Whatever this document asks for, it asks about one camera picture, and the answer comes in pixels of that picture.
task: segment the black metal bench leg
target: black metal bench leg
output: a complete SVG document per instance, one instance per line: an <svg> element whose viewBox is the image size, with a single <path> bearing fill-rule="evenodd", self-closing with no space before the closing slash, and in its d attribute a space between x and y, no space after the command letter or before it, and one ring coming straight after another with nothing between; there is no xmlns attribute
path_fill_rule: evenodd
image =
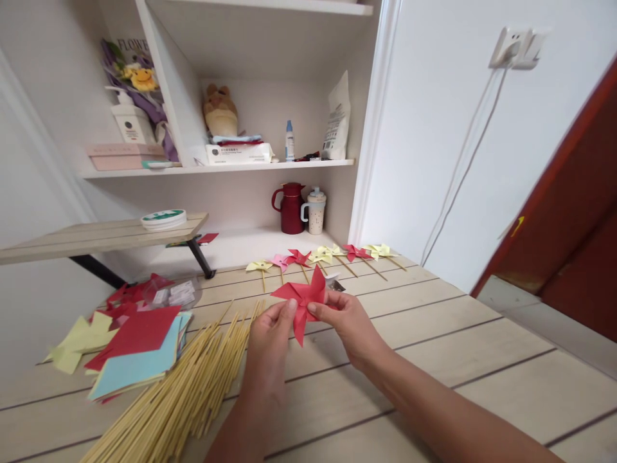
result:
<svg viewBox="0 0 617 463"><path fill-rule="evenodd" d="M208 265L208 261L206 260L204 255L201 253L201 249L199 249L199 243L197 242L197 237L193 238L192 240L187 241L186 243L188 244L188 247L191 248L191 251L193 252L193 255L195 256L195 259L197 259L197 263L199 263L199 266L204 271L204 276L206 277L206 280L214 278L214 275L216 275L217 271L212 270L210 266Z"/></svg>
<svg viewBox="0 0 617 463"><path fill-rule="evenodd" d="M120 289L127 284L126 281L113 273L91 255L73 256L69 257L69 259L116 289Z"/></svg>

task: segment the wooden tabletop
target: wooden tabletop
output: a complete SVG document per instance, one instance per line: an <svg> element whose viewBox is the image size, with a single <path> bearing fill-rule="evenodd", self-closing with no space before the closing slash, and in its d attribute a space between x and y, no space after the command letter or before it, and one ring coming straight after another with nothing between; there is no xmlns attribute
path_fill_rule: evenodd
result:
<svg viewBox="0 0 617 463"><path fill-rule="evenodd" d="M190 213L184 224L163 231L146 230L139 219L72 225L0 250L0 265L187 241L207 220L206 212Z"/></svg>
<svg viewBox="0 0 617 463"><path fill-rule="evenodd" d="M459 394L484 406L550 448L567 462L605 462L617 451L617 382L557 350L454 286L405 258L407 272L380 259L375 266L341 265L341 283L357 295L377 330L397 352ZM270 272L267 291L280 286ZM304 282L293 264L285 280ZM220 270L193 309L190 335L216 320L253 310L263 294L261 276ZM85 363L94 354L84 356ZM409 435L392 405L348 362L334 330L307 325L304 348L289 341L287 408L275 429L270 460L281 462L429 462L428 450ZM215 426L190 441L183 461L201 463L238 394L237 379ZM105 405L86 396L91 378L50 364L33 367L0 398L0 462L77 462L139 394L131 391Z"/></svg>

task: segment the hand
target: hand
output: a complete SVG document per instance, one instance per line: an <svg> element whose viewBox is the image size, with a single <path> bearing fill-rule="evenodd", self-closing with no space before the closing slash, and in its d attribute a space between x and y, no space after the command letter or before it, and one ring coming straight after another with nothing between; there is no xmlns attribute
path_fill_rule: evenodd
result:
<svg viewBox="0 0 617 463"><path fill-rule="evenodd" d="M371 362L378 361L384 354L391 352L357 297L327 291L325 303L334 305L339 310L316 302L311 302L307 309L336 330L355 368L363 371Z"/></svg>
<svg viewBox="0 0 617 463"><path fill-rule="evenodd" d="M246 354L246 369L240 395L271 398L278 406L285 402L285 358L289 331L298 303L274 304L253 322Z"/></svg>

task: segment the finger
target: finger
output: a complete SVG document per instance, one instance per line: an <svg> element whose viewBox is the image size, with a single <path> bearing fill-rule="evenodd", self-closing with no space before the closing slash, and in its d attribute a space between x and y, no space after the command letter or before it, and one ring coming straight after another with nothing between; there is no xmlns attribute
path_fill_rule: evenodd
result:
<svg viewBox="0 0 617 463"><path fill-rule="evenodd" d="M278 321L274 329L281 331L285 338L291 330L291 325L294 323L294 317L296 316L296 310L298 309L298 301L290 299L285 304L285 307L280 311Z"/></svg>
<svg viewBox="0 0 617 463"><path fill-rule="evenodd" d="M338 321L342 315L340 311L331 309L327 305L320 304L319 302L311 302L307 306L307 309L311 314L317 317L318 320L321 320L334 328L337 327Z"/></svg>
<svg viewBox="0 0 617 463"><path fill-rule="evenodd" d="M339 309L344 309L345 305L352 301L353 296L339 291L326 291L324 304L335 305Z"/></svg>
<svg viewBox="0 0 617 463"><path fill-rule="evenodd" d="M286 304L287 301L281 301L277 302L276 304L272 304L266 309L264 313L257 317L256 322L273 327L280 316L281 310L283 309L283 307L285 307Z"/></svg>

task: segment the bundle of bamboo skewers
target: bundle of bamboo skewers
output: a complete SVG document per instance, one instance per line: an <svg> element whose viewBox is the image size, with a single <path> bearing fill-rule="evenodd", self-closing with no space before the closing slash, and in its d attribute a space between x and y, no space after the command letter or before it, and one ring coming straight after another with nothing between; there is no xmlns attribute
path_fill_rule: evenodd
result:
<svg viewBox="0 0 617 463"><path fill-rule="evenodd" d="M178 461L189 435L202 437L218 415L262 304L257 302L251 318L237 313L225 334L219 333L225 313L204 325L167 376L139 395L82 463Z"/></svg>

